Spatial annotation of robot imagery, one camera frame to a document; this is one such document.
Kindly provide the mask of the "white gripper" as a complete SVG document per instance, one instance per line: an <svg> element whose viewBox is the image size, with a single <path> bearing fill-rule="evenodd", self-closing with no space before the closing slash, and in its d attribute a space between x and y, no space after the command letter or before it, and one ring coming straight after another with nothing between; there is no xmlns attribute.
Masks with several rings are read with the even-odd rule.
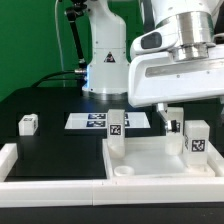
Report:
<svg viewBox="0 0 224 224"><path fill-rule="evenodd" d="M131 45L128 101L134 107L156 105L167 132L177 131L166 103L224 96L224 44L194 43L188 60L177 61L178 35L161 28L136 38Z"/></svg>

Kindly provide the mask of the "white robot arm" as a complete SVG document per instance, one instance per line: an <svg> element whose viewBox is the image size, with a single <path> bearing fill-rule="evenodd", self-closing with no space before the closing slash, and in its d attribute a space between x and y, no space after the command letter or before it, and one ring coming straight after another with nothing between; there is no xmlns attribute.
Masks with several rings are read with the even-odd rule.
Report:
<svg viewBox="0 0 224 224"><path fill-rule="evenodd" d="M108 0L87 0L93 57L83 92L128 97L133 107L224 95L224 44L214 43L213 16L224 0L139 0L155 28L126 47L126 24Z"/></svg>

